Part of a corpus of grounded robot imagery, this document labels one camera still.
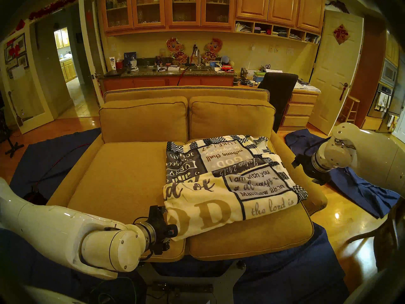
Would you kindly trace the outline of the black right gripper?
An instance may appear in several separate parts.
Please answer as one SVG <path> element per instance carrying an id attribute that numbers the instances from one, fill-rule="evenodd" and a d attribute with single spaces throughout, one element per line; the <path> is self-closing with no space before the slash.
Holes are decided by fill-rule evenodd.
<path id="1" fill-rule="evenodd" d="M 315 159 L 315 154 L 312 156 L 298 154 L 292 162 L 293 168 L 302 166 L 304 173 L 312 179 L 312 182 L 323 186 L 331 181 L 330 170 L 326 170 L 319 166 Z"/>

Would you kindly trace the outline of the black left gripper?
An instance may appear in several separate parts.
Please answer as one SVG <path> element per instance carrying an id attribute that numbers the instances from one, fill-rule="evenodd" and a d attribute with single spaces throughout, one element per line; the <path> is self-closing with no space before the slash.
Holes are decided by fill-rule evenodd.
<path id="1" fill-rule="evenodd" d="M 150 206 L 148 224 L 150 231 L 150 248 L 153 255 L 162 255 L 170 249 L 170 240 L 178 235 L 176 224 L 167 224 L 164 218 L 166 208 L 164 206 Z"/>

